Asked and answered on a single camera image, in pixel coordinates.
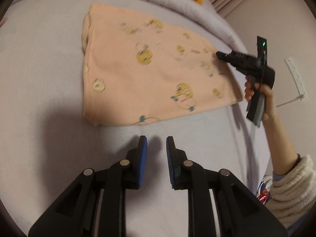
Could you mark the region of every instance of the sweater sleeve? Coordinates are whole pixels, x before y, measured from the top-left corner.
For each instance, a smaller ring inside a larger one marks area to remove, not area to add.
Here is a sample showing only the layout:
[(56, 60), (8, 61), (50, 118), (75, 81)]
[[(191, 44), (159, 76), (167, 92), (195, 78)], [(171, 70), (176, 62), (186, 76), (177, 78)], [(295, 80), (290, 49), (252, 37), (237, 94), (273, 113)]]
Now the sweater sleeve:
[(273, 181), (270, 193), (273, 198), (266, 207), (285, 228), (306, 215), (316, 201), (316, 172), (310, 156), (303, 157), (282, 179)]

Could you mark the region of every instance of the peach towel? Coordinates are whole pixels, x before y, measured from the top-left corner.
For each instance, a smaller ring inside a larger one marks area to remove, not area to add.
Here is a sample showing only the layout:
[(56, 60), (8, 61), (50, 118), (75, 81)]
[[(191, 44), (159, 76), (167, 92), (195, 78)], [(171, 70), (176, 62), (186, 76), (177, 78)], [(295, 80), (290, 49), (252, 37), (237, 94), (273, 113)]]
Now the peach towel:
[(95, 125), (148, 124), (242, 100), (207, 40), (149, 14), (92, 5), (82, 45), (84, 117)]

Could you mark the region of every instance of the yellow cartoon character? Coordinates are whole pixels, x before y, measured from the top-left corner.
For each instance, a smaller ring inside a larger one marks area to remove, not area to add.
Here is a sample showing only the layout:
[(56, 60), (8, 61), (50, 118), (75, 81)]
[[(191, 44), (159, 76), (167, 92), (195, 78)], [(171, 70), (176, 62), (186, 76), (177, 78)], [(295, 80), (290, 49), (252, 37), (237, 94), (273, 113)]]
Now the yellow cartoon character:
[(212, 77), (214, 75), (214, 70), (213, 67), (211, 66), (211, 64), (205, 62), (205, 61), (201, 61), (201, 68), (204, 69), (205, 73), (209, 76)]
[(217, 88), (214, 88), (214, 89), (213, 89), (213, 94), (214, 94), (217, 98), (223, 98), (222, 95), (221, 95), (221, 92), (220, 92)]
[(150, 26), (151, 28), (156, 28), (156, 29), (162, 29), (163, 28), (163, 23), (160, 20), (157, 19), (151, 19), (147, 25), (147, 27)]
[(105, 83), (103, 79), (97, 78), (93, 83), (92, 83), (92, 90), (96, 92), (103, 92), (105, 89)]
[(197, 104), (196, 100), (193, 98), (193, 91), (191, 87), (186, 83), (181, 83), (176, 88), (176, 94), (171, 96), (181, 109), (188, 111), (194, 111)]
[(148, 45), (144, 45), (144, 49), (140, 50), (137, 53), (137, 59), (140, 63), (142, 64), (149, 64), (151, 63), (151, 58), (153, 56), (153, 53), (149, 50), (149, 46)]
[(182, 45), (177, 45), (176, 50), (179, 52), (181, 56), (186, 56), (185, 49)]
[(186, 39), (191, 39), (191, 36), (187, 32), (184, 32), (182, 35), (185, 36)]

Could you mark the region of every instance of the blue gripper pad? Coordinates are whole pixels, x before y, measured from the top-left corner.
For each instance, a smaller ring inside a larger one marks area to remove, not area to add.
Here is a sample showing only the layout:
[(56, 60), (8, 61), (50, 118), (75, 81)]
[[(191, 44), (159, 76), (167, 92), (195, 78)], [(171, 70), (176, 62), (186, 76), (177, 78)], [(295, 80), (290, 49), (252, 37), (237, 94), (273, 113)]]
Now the blue gripper pad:
[(174, 166), (173, 166), (172, 155), (171, 155), (171, 151), (170, 151), (170, 144), (169, 144), (168, 138), (167, 138), (167, 142), (166, 142), (166, 149), (167, 149), (167, 159), (168, 159), (170, 183), (171, 183), (172, 188), (174, 189), (174, 185), (175, 185)]
[(144, 179), (145, 172), (145, 164), (146, 164), (146, 156), (147, 156), (147, 138), (144, 136), (143, 143), (138, 144), (142, 146), (140, 158), (139, 158), (139, 166), (138, 166), (138, 182), (137, 185), (140, 188)]

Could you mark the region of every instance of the human hand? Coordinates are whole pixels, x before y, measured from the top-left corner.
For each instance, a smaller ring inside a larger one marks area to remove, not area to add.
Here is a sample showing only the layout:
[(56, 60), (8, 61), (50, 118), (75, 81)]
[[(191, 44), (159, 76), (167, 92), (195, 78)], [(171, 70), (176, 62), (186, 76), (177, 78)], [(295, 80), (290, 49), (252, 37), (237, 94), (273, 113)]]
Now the human hand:
[[(252, 84), (247, 81), (245, 84), (245, 98), (247, 101), (250, 101), (252, 96), (254, 95), (254, 91), (252, 90)], [(255, 89), (259, 89), (260, 92), (263, 92), (266, 96), (265, 99), (265, 107), (264, 107), (264, 113), (262, 116), (262, 122), (266, 121), (273, 121), (277, 115), (277, 108), (275, 104), (274, 94), (271, 88), (265, 84), (262, 84), (260, 86), (259, 83), (255, 83)]]

